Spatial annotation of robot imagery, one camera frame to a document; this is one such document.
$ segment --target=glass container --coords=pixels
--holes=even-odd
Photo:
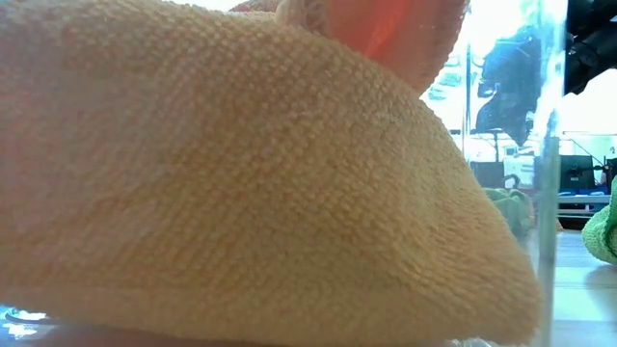
[[[422,96],[530,256],[547,304],[534,346],[551,346],[566,0],[470,0],[449,61]],[[454,341],[454,346],[494,346]]]

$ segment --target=towel fold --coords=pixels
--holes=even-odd
[[[597,259],[617,265],[617,177],[613,179],[610,203],[582,229],[582,240]]]

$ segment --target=black object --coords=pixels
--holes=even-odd
[[[471,170],[475,179],[484,188],[503,188],[503,162],[471,162]]]
[[[532,26],[499,39],[485,57],[478,97],[491,97],[478,112],[475,130],[502,129],[522,146],[533,128],[527,118],[538,107],[542,44]]]
[[[617,158],[606,159],[604,173],[606,174],[606,188],[611,192],[613,178],[617,175]]]
[[[514,179],[514,184],[512,185],[512,188],[519,189],[519,186],[521,185],[521,179],[513,173],[508,174],[502,179],[503,186],[505,187],[505,182],[509,181],[510,179]]]
[[[595,189],[593,158],[590,155],[560,155],[561,189]]]
[[[617,67],[615,0],[569,0],[565,94],[581,93],[587,83]]]

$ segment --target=table surface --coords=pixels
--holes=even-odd
[[[553,318],[555,347],[617,345],[617,266],[587,252],[579,231],[558,234]]]

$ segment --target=orange cloth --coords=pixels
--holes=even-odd
[[[386,3],[1,3],[0,300],[287,346],[528,342],[530,262],[418,98],[465,2]]]

